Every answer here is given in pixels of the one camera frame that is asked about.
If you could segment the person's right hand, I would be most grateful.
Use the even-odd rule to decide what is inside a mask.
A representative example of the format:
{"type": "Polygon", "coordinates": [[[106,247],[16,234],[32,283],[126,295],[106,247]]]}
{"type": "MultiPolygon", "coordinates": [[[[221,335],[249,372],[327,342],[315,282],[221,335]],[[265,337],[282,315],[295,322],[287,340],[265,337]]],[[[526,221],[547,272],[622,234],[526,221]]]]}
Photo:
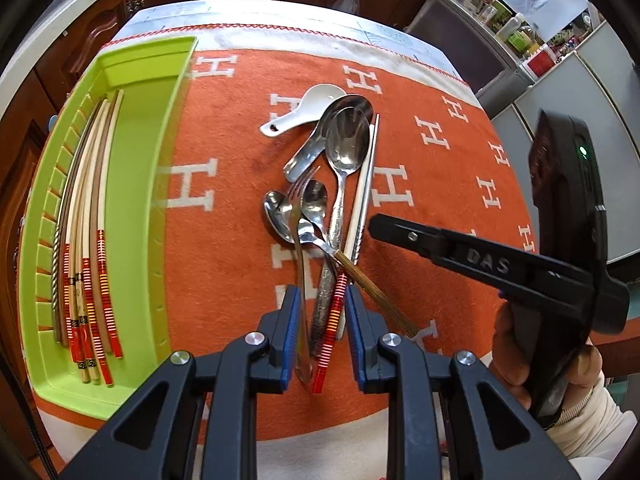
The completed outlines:
{"type": "Polygon", "coordinates": [[[600,382],[602,356],[586,339],[579,351],[572,353],[572,362],[565,366],[553,364],[553,346],[541,340],[528,354],[516,339],[518,323],[514,318],[514,305],[503,301],[496,314],[492,335],[492,357],[489,370],[522,407],[529,410],[538,402],[536,394],[548,385],[553,372],[562,370],[567,381],[562,409],[567,411],[581,404],[600,382]]]}

